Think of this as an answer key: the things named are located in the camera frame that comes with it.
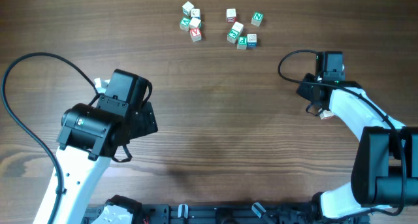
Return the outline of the green N letter block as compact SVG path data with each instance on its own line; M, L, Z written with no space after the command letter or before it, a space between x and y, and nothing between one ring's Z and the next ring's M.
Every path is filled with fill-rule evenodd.
M251 25L255 25L259 27L262 23L262 20L264 18L264 14L260 12L254 12L252 18L251 18Z

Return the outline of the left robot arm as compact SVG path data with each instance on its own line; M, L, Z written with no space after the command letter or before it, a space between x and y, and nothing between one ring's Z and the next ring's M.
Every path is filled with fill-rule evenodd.
M56 158L63 173L63 194L54 208L57 173L52 174L35 223L79 223L105 170L119 147L157 132L151 102L152 83L116 69L111 79L94 80L96 106L76 104L61 119Z

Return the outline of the red V letter block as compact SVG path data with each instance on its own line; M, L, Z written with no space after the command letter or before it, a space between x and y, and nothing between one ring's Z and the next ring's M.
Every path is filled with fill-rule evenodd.
M193 42L197 42L202 39L202 33L198 27L190 29L189 34Z

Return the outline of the red M letter block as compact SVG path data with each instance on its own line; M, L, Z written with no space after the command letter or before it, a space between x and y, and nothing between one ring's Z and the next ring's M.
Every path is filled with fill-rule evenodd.
M319 113L319 117L320 117L321 120L326 120L326 119L332 118L333 116L334 116L334 114L329 110L322 110Z

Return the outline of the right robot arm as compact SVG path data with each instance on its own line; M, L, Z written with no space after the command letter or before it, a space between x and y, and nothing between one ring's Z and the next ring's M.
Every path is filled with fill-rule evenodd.
M351 180L314 196L309 217L341 223L379 212L397 216L417 205L417 128L393 119L345 79L341 52L315 52L315 73L297 93L318 105L317 115L339 117L359 140Z

